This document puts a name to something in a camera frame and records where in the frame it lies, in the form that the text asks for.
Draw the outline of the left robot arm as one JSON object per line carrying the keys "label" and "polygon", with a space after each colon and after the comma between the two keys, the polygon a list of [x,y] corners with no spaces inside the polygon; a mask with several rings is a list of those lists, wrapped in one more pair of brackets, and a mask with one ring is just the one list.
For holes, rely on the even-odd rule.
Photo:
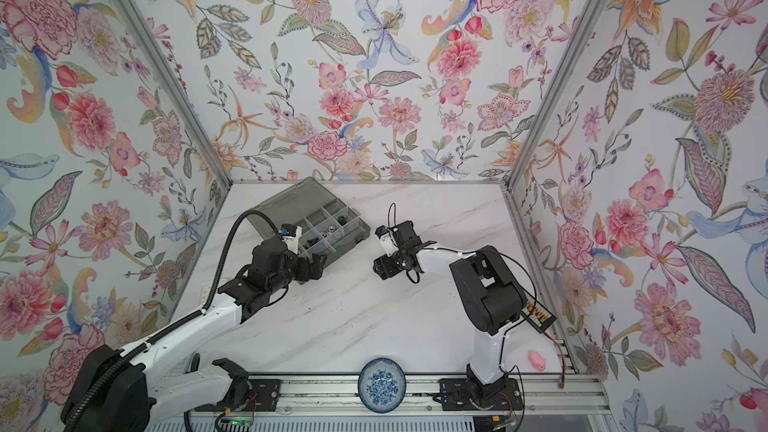
{"label": "left robot arm", "polygon": [[326,256],[299,253],[294,225],[275,228],[233,279],[221,283],[221,258],[214,288],[189,314],[123,347],[90,352],[61,411],[67,431],[144,431],[195,408],[216,405],[237,410],[254,397],[249,373],[228,358],[200,363],[176,377],[168,372],[203,346],[277,303],[275,293],[294,281],[321,278]]}

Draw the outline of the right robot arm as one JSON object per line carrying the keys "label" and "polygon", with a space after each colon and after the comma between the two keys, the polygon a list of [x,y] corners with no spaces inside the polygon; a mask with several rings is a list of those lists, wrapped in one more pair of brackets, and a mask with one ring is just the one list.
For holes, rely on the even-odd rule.
{"label": "right robot arm", "polygon": [[475,327],[474,349],[466,368],[471,401],[487,407],[503,394],[508,372],[502,368],[504,347],[513,328],[522,324],[538,304],[535,288],[526,289],[510,266],[526,268],[493,246],[458,251],[435,241],[424,241],[411,221],[375,230],[384,254],[373,262],[373,271],[387,280],[403,273],[412,284],[424,274],[453,280],[463,310]]}

